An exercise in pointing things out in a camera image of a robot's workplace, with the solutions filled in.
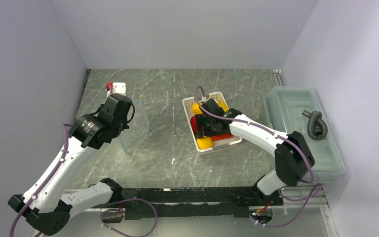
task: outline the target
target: table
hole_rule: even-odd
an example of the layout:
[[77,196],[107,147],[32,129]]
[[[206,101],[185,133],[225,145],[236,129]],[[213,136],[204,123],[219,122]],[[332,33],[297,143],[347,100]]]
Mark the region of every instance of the table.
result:
[[222,92],[231,108],[265,123],[260,116],[263,98],[277,85],[272,70],[91,70],[78,116],[105,102],[107,82],[125,82],[126,95],[132,99],[143,95],[149,133],[127,152],[118,139],[104,144],[78,171],[69,189],[87,188],[106,177],[124,188],[251,186],[274,169],[273,157],[248,141],[198,156],[182,105],[182,99],[193,96],[201,85],[206,93]]

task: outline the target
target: coiled gray object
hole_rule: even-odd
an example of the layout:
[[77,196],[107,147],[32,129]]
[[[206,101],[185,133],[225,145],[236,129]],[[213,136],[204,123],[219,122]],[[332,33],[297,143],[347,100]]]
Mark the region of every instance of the coiled gray object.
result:
[[311,139],[319,141],[328,135],[328,126],[322,119],[322,112],[313,110],[310,113],[304,110],[302,115],[308,118],[307,134]]

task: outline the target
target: tabletop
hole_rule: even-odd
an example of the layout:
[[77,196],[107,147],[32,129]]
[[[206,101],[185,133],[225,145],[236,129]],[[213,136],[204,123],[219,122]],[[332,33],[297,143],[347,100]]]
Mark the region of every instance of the tabletop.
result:
[[274,169],[271,154],[243,140],[236,147],[197,155],[182,99],[203,86],[220,91],[230,108],[263,123],[263,99],[277,85],[272,70],[127,69],[91,70],[77,115],[105,102],[107,82],[125,82],[126,95],[141,98],[149,133],[134,149],[119,139],[104,144],[86,162],[69,189],[83,189],[110,177],[124,188],[251,186]]

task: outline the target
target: gray wall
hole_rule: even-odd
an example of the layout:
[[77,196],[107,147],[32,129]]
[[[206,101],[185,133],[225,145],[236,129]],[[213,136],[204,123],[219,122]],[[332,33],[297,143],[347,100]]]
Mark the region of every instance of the gray wall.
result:
[[339,235],[379,236],[379,0],[319,1],[282,72],[317,88],[343,157],[324,187]]
[[[0,0],[0,237],[15,212],[6,204],[41,176],[72,122],[85,66],[54,6]],[[25,220],[17,237],[32,233]]]
[[317,0],[53,0],[88,68],[281,68]]

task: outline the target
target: gray pipe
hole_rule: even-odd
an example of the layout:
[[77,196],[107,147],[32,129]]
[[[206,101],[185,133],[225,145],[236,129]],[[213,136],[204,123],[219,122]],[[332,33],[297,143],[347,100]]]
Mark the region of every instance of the gray pipe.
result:
[[319,141],[328,135],[328,126],[322,120],[322,112],[314,110],[310,113],[304,110],[302,115],[308,118],[307,134],[311,139]]

